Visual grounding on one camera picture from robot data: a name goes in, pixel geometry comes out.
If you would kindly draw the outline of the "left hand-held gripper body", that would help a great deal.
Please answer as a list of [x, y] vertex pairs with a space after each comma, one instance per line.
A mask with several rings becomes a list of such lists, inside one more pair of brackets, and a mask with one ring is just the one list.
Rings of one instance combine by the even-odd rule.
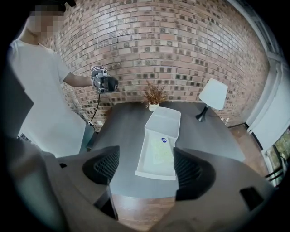
[[102, 66], [91, 66], [91, 82], [100, 94], [110, 91], [108, 73]]

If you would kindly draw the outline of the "white shade table lamp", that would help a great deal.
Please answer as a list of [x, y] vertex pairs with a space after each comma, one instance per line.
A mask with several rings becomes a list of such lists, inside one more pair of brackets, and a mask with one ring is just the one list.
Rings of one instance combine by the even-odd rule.
[[201, 93], [199, 99], [205, 104], [202, 112], [196, 115], [199, 122], [205, 121], [205, 116], [209, 108], [222, 110], [224, 108], [228, 86], [216, 79], [209, 79]]

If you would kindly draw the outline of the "person in white shirt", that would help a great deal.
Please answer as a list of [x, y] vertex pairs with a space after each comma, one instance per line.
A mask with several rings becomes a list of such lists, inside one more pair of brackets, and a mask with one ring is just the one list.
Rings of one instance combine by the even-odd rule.
[[56, 157], [78, 154], [86, 123], [64, 98], [61, 83], [69, 69], [61, 57], [43, 45], [17, 39], [10, 45], [9, 62], [34, 103], [20, 132]]

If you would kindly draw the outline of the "white storage box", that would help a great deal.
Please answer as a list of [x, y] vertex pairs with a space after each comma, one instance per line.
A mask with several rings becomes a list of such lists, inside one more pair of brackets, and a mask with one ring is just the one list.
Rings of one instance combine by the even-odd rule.
[[145, 125], [145, 132], [162, 134], [175, 143], [179, 137], [180, 121], [181, 113], [179, 111], [157, 107]]

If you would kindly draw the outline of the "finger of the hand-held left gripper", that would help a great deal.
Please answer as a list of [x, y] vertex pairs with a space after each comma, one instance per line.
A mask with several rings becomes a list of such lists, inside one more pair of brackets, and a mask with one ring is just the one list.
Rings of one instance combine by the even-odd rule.
[[118, 88], [118, 80], [112, 76], [108, 76], [108, 90], [110, 92], [115, 92]]

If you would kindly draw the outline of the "white packet with blue logo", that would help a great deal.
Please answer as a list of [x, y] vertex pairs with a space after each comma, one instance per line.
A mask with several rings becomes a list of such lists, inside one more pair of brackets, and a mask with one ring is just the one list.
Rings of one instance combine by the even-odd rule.
[[152, 135], [150, 137], [150, 146], [154, 164], [173, 163], [173, 152], [167, 137]]

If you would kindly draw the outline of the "large window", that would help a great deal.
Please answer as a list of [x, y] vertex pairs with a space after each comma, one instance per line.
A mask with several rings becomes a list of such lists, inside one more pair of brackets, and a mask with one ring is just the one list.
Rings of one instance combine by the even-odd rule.
[[265, 178], [279, 188], [288, 169], [290, 169], [290, 127], [274, 145], [264, 153], [268, 174]]

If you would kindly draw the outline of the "white box drawer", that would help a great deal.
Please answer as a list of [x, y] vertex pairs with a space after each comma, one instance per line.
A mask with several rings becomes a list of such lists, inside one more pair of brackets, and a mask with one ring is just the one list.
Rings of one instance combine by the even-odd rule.
[[[152, 135], [159, 135], [165, 137], [162, 134], [156, 132], [146, 132], [139, 162], [135, 171], [135, 175], [156, 179], [156, 180], [166, 180], [166, 181], [175, 181], [176, 175], [174, 170], [174, 162], [167, 163], [167, 164], [154, 164], [153, 163], [153, 155], [152, 155], [152, 148], [150, 146], [150, 137]], [[175, 143], [173, 143], [172, 139], [169, 139], [169, 143], [173, 152], [173, 148]]]

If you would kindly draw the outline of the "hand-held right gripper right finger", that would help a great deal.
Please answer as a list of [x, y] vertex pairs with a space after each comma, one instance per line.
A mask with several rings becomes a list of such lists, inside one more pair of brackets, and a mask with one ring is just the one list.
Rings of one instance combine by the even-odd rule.
[[240, 232], [268, 202], [274, 187], [243, 162], [174, 148], [175, 204], [158, 232]]

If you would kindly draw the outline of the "person's left forearm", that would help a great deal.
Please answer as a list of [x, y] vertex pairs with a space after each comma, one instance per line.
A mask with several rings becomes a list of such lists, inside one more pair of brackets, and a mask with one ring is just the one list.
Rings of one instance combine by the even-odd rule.
[[92, 86], [92, 81], [90, 77], [75, 75], [71, 72], [64, 78], [63, 81], [72, 87]]

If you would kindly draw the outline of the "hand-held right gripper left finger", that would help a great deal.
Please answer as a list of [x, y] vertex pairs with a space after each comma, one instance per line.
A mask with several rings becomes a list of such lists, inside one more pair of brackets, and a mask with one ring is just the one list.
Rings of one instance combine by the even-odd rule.
[[80, 155], [43, 156], [68, 232], [135, 232], [118, 221], [110, 182], [119, 165], [119, 146]]

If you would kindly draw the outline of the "brown potted plant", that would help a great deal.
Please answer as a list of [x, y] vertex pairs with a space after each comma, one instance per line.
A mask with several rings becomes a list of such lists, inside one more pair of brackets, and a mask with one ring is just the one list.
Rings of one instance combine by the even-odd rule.
[[144, 89], [142, 102], [146, 104], [150, 112], [154, 112], [160, 106], [160, 103], [167, 100], [166, 85], [155, 85], [148, 79], [146, 79], [146, 83], [147, 87]]

